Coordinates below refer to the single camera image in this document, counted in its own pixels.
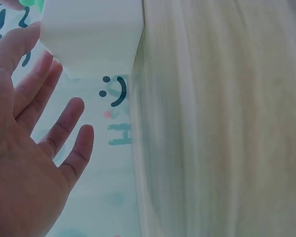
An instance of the human hand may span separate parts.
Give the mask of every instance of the human hand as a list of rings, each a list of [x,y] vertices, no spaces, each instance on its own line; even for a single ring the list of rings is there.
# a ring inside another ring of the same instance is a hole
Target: human hand
[[[19,0],[0,0],[1,4],[4,4],[10,8],[13,8],[15,10],[23,10],[24,6],[22,6],[19,2]]]
[[[57,168],[52,161],[84,110],[79,98],[68,103],[38,144],[30,138],[62,73],[62,66],[45,52],[13,88],[11,75],[39,34],[39,24],[34,24],[0,40],[0,237],[44,236],[61,214],[93,148],[93,128],[85,125],[64,163]]]

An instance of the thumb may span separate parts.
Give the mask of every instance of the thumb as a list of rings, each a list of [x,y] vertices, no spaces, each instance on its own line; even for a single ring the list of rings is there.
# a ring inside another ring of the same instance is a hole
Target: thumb
[[[0,40],[0,144],[10,126],[14,89],[11,75],[21,57],[32,50],[39,38],[39,24],[8,32]]]

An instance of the smiley face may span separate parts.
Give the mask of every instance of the smiley face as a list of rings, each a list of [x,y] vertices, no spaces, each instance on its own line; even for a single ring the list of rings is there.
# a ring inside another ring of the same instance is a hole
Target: smiley face
[[[111,81],[110,77],[103,77],[103,82],[109,83],[110,81]],[[121,103],[123,103],[123,101],[125,100],[126,95],[127,95],[127,86],[126,86],[125,80],[122,77],[117,77],[117,81],[119,82],[119,84],[121,86],[121,94],[120,94],[120,97],[116,101],[111,103],[112,107],[117,107]],[[99,95],[104,98],[108,95],[108,93],[104,90],[101,90],[99,92]]]

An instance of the white block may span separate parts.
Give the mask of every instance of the white block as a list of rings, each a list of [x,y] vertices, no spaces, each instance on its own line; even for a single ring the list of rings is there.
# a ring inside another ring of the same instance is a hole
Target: white block
[[[71,78],[130,74],[142,0],[45,0],[40,41]]]

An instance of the wood grain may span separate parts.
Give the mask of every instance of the wood grain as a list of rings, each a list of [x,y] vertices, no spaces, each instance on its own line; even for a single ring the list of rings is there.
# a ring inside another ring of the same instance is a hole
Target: wood grain
[[[296,237],[296,0],[144,0],[143,237]]]

